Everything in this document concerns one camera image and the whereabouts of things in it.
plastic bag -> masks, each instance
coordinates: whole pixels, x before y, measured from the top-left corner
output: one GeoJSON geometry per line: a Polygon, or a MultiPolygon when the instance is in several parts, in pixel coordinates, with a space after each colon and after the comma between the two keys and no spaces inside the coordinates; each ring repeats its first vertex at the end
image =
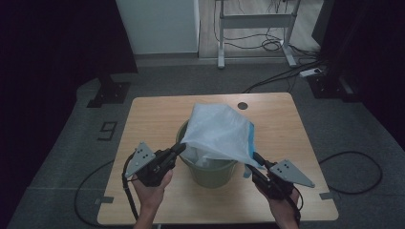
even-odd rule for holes
{"type": "Polygon", "coordinates": [[[200,167],[220,167],[225,159],[259,167],[253,123],[227,104],[196,103],[181,143],[187,146],[181,156],[200,167]]]}

